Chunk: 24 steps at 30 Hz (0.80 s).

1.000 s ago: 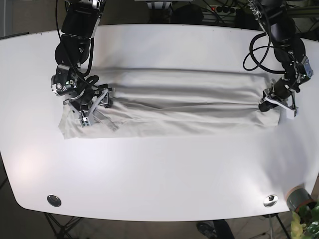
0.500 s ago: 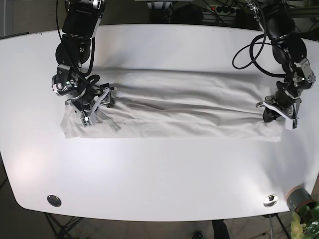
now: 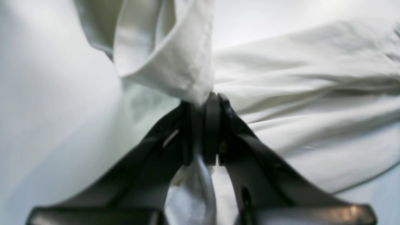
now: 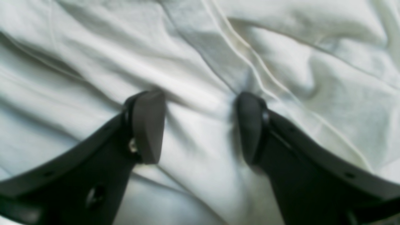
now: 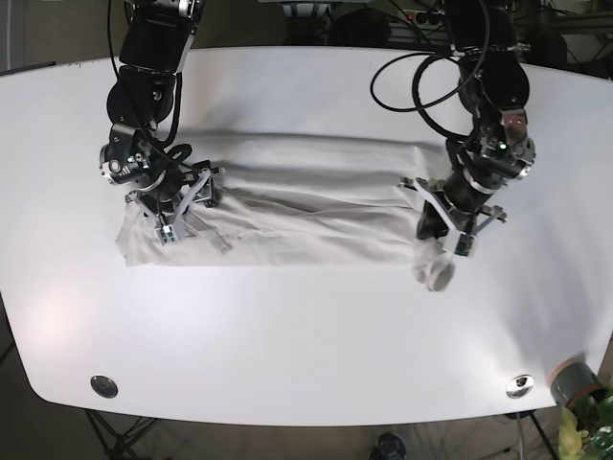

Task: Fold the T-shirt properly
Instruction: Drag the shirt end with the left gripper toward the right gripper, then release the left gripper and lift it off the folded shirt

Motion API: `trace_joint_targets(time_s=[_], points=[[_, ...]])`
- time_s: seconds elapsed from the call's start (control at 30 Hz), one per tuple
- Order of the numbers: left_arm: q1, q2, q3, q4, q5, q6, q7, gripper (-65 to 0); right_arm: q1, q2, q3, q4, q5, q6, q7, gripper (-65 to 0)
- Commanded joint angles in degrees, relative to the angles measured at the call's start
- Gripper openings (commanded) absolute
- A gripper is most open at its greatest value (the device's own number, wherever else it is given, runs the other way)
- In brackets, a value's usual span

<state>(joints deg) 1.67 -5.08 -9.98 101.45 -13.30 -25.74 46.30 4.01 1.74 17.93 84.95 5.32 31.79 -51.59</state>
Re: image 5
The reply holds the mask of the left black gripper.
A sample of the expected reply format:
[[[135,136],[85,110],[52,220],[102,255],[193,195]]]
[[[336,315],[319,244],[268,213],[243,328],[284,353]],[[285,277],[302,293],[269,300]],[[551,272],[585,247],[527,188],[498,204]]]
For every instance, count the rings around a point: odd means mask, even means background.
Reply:
[[[444,251],[468,257],[485,226],[507,218],[502,208],[487,201],[510,177],[511,159],[497,154],[475,157],[471,167],[462,164],[446,179],[403,177],[399,187],[424,200],[417,238],[436,240]]]

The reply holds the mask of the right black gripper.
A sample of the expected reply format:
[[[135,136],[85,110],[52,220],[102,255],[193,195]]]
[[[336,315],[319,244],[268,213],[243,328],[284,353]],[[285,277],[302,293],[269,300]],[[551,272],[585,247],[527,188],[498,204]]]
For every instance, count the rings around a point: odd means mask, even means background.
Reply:
[[[125,196],[125,202],[136,205],[162,245],[186,238],[184,216],[192,204],[201,204],[208,209],[219,205],[221,194],[216,179],[222,169],[213,167],[209,160],[195,166],[196,172],[171,169],[153,185],[130,191]]]

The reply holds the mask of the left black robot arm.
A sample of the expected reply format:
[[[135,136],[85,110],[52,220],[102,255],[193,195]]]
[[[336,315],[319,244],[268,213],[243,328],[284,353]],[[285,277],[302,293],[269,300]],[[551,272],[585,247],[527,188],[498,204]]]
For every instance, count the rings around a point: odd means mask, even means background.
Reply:
[[[453,255],[470,255],[478,234],[507,214],[488,201],[509,182],[528,175],[536,158],[528,135],[525,106],[528,77],[520,65],[520,45],[507,1],[444,1],[443,24],[451,41],[441,56],[424,53],[412,81],[413,106],[445,140],[451,174],[445,179],[403,178],[401,187],[424,200],[417,228],[420,240],[435,239]],[[458,66],[456,88],[431,103],[420,99],[420,80],[427,68],[445,59]],[[468,135],[439,126],[428,109],[458,96],[471,114]]]

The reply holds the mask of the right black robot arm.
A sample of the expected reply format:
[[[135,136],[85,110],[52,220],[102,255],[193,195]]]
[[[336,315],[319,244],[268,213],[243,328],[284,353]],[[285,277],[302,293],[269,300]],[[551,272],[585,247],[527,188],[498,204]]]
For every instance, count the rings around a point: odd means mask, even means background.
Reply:
[[[191,163],[193,148],[175,141],[183,89],[182,69],[204,10],[202,1],[129,1],[128,32],[121,52],[110,56],[116,82],[106,111],[108,143],[100,153],[101,174],[128,185],[133,203],[161,243],[187,234],[184,217],[193,203],[219,203],[208,160]]]

